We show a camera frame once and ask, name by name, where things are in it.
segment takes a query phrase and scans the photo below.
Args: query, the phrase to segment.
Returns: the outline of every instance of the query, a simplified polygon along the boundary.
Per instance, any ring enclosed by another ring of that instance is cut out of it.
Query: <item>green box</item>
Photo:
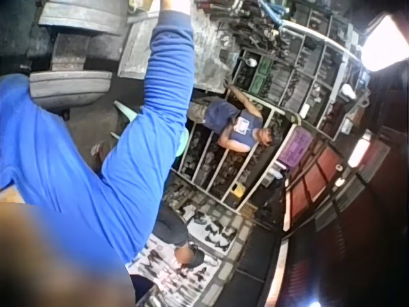
[[[257,95],[264,84],[264,80],[265,77],[263,77],[262,75],[256,75],[250,88],[250,93]]]
[[[258,73],[260,75],[267,75],[270,70],[273,59],[263,56],[260,65],[258,66]]]

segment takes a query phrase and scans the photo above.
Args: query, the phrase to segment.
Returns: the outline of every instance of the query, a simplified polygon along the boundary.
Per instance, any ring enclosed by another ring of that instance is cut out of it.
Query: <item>dark hair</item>
[[[189,248],[193,251],[193,257],[188,264],[183,264],[182,267],[194,269],[205,261],[205,252],[199,249],[196,245],[189,245]]]

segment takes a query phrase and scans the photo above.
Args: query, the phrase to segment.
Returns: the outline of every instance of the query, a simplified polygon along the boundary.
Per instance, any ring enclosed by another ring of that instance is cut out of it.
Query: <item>hand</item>
[[[191,6],[192,4],[190,0],[164,0],[163,1],[164,10],[182,12],[187,15],[190,15]]]
[[[230,88],[230,86],[232,86],[232,85],[233,85],[233,81],[231,79],[231,76],[228,75],[224,80],[223,86],[228,90]]]

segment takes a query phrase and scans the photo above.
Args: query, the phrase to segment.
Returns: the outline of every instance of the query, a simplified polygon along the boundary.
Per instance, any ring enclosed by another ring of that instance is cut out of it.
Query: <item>poster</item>
[[[168,307],[191,307],[219,270],[221,261],[205,254],[195,269],[180,269],[174,246],[151,235],[137,258],[127,265],[129,274],[142,275],[158,285]]]
[[[229,253],[237,236],[236,228],[222,226],[214,217],[200,212],[192,205],[181,208],[180,212],[187,221],[190,236],[224,256]]]

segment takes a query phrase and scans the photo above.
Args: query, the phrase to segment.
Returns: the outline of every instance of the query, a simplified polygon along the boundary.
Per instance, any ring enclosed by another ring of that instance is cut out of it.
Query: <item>person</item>
[[[143,111],[96,174],[63,120],[36,106],[29,79],[0,80],[0,198],[84,221],[124,264],[155,224],[194,84],[189,0],[164,0],[152,32]]]
[[[272,144],[274,132],[270,128],[263,128],[260,111],[237,87],[229,85],[228,89],[244,105],[245,110],[239,111],[220,97],[205,97],[190,103],[189,119],[218,134],[218,144],[235,152],[249,152],[257,142],[265,146]],[[204,104],[205,100],[210,101],[210,104]]]
[[[183,219],[166,203],[162,202],[152,233],[166,244],[176,246],[174,256],[181,267],[194,269],[205,260],[205,253],[189,243],[189,231]]]

